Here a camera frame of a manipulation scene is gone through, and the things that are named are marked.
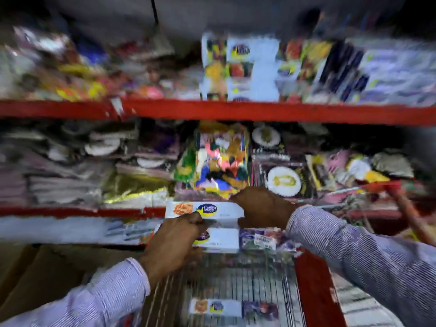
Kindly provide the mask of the person's right hand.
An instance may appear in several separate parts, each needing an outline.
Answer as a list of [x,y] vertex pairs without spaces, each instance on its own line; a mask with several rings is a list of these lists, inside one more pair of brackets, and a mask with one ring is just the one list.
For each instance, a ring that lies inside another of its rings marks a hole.
[[292,203],[281,198],[279,195],[261,188],[261,227],[279,228],[284,230],[292,215],[300,203]]

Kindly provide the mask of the person's left hand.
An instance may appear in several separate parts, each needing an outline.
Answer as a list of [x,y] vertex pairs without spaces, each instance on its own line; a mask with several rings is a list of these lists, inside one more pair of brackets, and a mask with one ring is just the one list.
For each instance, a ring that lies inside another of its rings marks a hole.
[[203,254],[201,248],[189,252],[197,238],[181,233],[178,217],[164,219],[139,258],[139,264],[148,277],[151,289],[185,263],[200,258]]

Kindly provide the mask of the white printed box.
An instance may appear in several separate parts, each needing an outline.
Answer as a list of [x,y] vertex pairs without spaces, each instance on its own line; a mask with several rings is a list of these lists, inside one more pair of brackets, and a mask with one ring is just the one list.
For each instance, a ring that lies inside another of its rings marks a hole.
[[235,228],[208,228],[193,242],[189,252],[201,248],[209,253],[236,253],[239,250],[239,230]]
[[189,313],[253,320],[279,320],[279,310],[275,303],[247,300],[193,298],[189,303]]
[[165,218],[177,218],[198,212],[203,219],[227,220],[244,217],[243,209],[229,201],[172,201],[167,204]]

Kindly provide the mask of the person's left forearm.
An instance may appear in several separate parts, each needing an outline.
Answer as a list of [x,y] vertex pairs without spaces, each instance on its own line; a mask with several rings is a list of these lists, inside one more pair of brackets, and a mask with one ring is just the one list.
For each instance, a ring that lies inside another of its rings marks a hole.
[[65,297],[16,315],[0,327],[109,327],[138,311],[150,294],[148,275],[133,258],[117,263],[95,281]]

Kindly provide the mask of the person's right forearm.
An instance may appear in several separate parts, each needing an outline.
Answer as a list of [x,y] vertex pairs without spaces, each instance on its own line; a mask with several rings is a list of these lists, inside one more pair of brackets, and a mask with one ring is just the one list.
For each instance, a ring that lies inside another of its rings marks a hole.
[[405,327],[436,327],[435,247],[375,235],[311,205],[290,215],[286,231]]

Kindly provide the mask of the colourful printed plastic packet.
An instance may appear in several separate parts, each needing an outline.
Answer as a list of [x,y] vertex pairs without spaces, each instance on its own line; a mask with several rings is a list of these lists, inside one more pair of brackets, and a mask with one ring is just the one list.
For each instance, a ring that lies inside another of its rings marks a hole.
[[301,244],[279,228],[244,228],[239,230],[239,246],[243,251],[265,252],[280,257],[298,257]]

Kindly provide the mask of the black packet with white plate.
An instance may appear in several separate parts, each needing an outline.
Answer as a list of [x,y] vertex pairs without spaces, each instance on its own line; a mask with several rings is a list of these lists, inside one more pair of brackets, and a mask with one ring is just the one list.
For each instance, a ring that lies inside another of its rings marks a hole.
[[272,126],[262,125],[254,128],[251,140],[253,154],[279,153],[284,150],[281,135]]
[[256,186],[290,200],[312,199],[317,194],[311,172],[306,163],[278,159],[253,162]]

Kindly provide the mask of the colourful foil decoration packet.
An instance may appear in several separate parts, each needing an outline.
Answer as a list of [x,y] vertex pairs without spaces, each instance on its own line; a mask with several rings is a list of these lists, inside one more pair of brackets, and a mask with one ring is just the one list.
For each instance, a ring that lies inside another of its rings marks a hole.
[[249,140],[248,130],[241,123],[200,121],[192,187],[226,199],[246,188]]

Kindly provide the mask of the gold foil packet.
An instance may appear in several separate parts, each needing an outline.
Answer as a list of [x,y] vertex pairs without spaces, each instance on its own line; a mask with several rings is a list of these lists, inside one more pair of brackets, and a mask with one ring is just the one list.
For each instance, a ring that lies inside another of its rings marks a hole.
[[144,174],[113,173],[102,187],[107,208],[164,208],[172,200],[176,182]]

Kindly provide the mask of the red metal shelf beam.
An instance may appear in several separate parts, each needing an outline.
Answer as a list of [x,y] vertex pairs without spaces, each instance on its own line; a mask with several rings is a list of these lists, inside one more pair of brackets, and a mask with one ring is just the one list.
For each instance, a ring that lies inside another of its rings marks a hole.
[[[67,218],[73,216],[102,217],[102,218],[163,218],[165,208],[144,208],[144,209],[97,209],[86,210],[81,208],[69,207],[19,207],[0,205],[0,216],[49,216],[54,218]],[[401,213],[398,210],[351,210],[340,212],[340,216],[349,219],[400,219]]]
[[0,100],[0,117],[126,120],[132,117],[215,121],[303,121],[360,125],[436,126],[436,106],[132,100],[54,102]]

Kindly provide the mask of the heap of mixed decoration packets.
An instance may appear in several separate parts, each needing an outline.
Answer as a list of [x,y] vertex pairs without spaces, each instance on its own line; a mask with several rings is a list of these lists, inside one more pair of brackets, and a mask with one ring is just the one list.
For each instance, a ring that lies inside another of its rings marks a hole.
[[415,172],[404,154],[383,150],[372,156],[350,149],[306,154],[319,205],[368,201],[387,195],[387,186],[417,187]]

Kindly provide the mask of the stack of white printed boxes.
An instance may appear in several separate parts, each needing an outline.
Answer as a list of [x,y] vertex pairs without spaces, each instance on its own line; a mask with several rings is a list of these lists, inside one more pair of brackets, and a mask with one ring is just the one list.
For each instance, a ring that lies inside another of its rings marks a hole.
[[272,36],[205,32],[201,37],[202,100],[277,102],[279,41]]

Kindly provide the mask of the stack of silver grey packets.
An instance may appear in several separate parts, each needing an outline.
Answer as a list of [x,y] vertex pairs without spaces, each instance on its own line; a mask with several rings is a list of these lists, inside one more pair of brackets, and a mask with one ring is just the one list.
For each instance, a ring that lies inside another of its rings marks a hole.
[[0,121],[0,205],[107,208],[113,173],[173,181],[180,149],[176,130],[153,120]]

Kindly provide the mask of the brown cardboard box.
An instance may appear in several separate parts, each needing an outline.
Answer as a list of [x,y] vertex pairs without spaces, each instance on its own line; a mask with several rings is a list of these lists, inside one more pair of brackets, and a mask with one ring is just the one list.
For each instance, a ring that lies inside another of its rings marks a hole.
[[0,323],[64,297],[99,268],[139,251],[87,245],[0,245]]

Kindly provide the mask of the pile of white purple packets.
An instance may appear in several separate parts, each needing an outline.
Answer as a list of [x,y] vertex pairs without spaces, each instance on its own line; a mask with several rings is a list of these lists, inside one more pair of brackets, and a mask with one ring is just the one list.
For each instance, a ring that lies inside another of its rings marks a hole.
[[436,106],[436,42],[357,37],[303,40],[279,69],[280,101]]

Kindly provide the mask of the pile of colourful party packets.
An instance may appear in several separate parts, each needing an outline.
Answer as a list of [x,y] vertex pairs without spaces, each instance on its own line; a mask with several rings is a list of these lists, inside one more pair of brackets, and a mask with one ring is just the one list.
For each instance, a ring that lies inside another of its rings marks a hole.
[[102,46],[80,32],[0,30],[0,101],[89,102],[112,97],[201,100],[197,59],[176,57],[159,31]]

